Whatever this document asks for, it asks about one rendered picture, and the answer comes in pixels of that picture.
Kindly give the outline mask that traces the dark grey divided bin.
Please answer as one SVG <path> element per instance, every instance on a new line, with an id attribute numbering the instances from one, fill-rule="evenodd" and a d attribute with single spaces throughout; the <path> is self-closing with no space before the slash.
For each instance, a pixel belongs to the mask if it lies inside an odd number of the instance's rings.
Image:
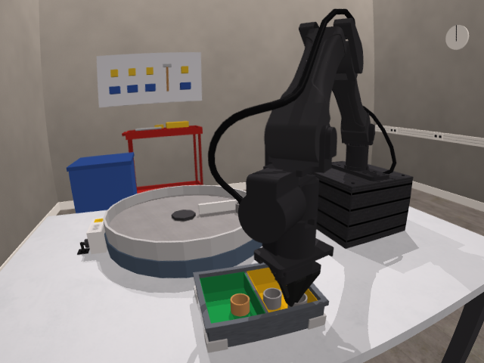
<path id="1" fill-rule="evenodd" d="M 253 282 L 250 280 L 250 277 L 247 274 L 247 271 L 261 268 L 269 267 L 265 263 L 254 263 L 230 268 L 193 272 L 200 310 L 209 342 L 227 339 L 228 347 L 232 347 L 260 340 L 266 340 L 272 337 L 278 337 L 307 329 L 309 319 L 324 315 L 324 307 L 329 306 L 329 300 L 313 283 L 309 287 L 309 290 L 315 296 L 317 301 L 287 309 L 277 310 L 274 312 L 268 312 L 258 292 L 256 291 Z M 252 286 L 265 313 L 211 324 L 200 278 L 228 275 L 243 271 L 247 276 L 247 279 L 250 282 L 250 285 Z"/>

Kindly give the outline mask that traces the green bin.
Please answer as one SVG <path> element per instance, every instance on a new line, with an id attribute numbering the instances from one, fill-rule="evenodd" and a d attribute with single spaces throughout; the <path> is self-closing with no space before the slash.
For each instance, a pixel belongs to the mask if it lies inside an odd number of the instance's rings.
<path id="1" fill-rule="evenodd" d="M 211 324 L 265 313 L 244 271 L 200 278 L 200 283 Z M 250 312 L 245 316 L 235 316 L 231 313 L 230 299 L 236 293 L 244 293 L 250 298 Z"/>

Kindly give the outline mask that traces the yellow bin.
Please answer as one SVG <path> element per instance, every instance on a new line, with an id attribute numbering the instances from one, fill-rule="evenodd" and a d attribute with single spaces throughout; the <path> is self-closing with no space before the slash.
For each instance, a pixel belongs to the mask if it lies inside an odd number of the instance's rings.
<path id="1" fill-rule="evenodd" d="M 259 296 L 261 300 L 263 301 L 263 291 L 268 289 L 268 288 L 277 288 L 281 291 L 281 288 L 278 284 L 278 282 L 275 280 L 275 276 L 271 273 L 270 268 L 261 268 L 257 270 L 252 270 L 252 271 L 247 271 L 247 274 L 250 277 L 250 280 L 253 282 L 254 287 L 256 288 L 256 291 L 259 293 Z M 308 289 L 305 294 L 308 297 L 308 302 L 311 303 L 314 301 L 317 301 L 315 296 L 312 294 L 312 292 Z M 268 310 L 268 312 L 274 312 L 277 310 L 281 309 L 287 309 L 287 304 L 284 300 L 283 294 L 281 297 L 281 307 L 279 309 L 275 310 Z"/>

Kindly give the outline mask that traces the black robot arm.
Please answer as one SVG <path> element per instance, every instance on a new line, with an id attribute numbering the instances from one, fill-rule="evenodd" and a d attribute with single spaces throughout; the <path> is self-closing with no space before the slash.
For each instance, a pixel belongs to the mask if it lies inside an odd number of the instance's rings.
<path id="1" fill-rule="evenodd" d="M 358 90 L 363 62 L 353 18 L 334 20 L 334 26 L 324 28 L 297 99 L 273 110 L 268 118 L 265 166 L 247 176 L 247 195 L 240 202 L 238 218 L 245 233 L 275 256 L 279 238 L 298 221 L 307 225 L 306 220 L 318 216 L 319 178 L 309 173 L 325 173 L 332 167 L 369 181 L 389 178 L 368 165 L 375 125 Z M 331 92 L 341 114 L 346 161 L 332 162 L 337 131 L 330 127 Z"/>

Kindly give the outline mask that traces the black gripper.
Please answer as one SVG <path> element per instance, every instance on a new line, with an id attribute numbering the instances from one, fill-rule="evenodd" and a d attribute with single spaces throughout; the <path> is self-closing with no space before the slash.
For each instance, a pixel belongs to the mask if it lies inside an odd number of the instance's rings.
<path id="1" fill-rule="evenodd" d="M 334 247 L 316 238 L 317 218 L 308 220 L 307 225 L 298 221 L 279 238 L 277 256 L 264 247 L 254 250 L 254 260 L 270 268 L 290 307 L 299 302 L 320 275 L 321 264 L 316 260 L 334 254 Z"/>

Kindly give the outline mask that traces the grey round turntable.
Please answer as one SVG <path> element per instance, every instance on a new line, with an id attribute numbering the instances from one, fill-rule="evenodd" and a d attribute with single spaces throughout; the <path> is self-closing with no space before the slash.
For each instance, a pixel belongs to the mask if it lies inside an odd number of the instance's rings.
<path id="1" fill-rule="evenodd" d="M 135 194 L 92 219 L 77 255 L 108 249 L 120 267 L 155 278 L 192 278 L 196 271 L 234 267 L 262 246 L 242 229 L 236 202 L 216 185 Z"/>

